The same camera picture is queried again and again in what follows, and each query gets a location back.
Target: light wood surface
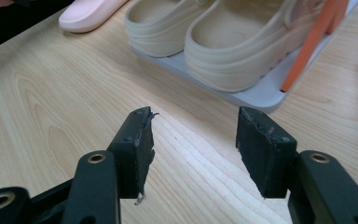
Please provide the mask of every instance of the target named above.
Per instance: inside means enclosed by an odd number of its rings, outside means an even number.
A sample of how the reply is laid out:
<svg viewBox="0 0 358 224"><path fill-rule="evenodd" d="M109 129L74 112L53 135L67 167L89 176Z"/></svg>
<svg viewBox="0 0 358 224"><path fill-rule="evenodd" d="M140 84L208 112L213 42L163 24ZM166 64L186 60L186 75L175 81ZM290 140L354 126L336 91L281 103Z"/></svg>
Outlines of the light wood surface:
<svg viewBox="0 0 358 224"><path fill-rule="evenodd" d="M263 199L235 148L238 107L138 58L123 17L62 31L61 12L0 46L0 188L31 196L72 178L127 115L151 106L156 158L146 199L121 200L123 223L290 223ZM298 142L336 157L358 183L358 6L270 114Z"/></svg>

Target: beige shoe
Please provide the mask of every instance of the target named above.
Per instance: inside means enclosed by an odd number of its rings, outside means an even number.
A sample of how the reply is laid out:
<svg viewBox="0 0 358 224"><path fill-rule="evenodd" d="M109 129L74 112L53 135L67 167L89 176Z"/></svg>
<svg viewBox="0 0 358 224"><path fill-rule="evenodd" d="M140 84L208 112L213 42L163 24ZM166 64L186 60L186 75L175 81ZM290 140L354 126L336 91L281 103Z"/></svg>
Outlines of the beige shoe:
<svg viewBox="0 0 358 224"><path fill-rule="evenodd" d="M189 27L188 73L218 91L252 87L305 40L321 0L216 0Z"/></svg>
<svg viewBox="0 0 358 224"><path fill-rule="evenodd" d="M181 51L188 26L212 0L139 0L128 11L125 25L133 48L153 57Z"/></svg>

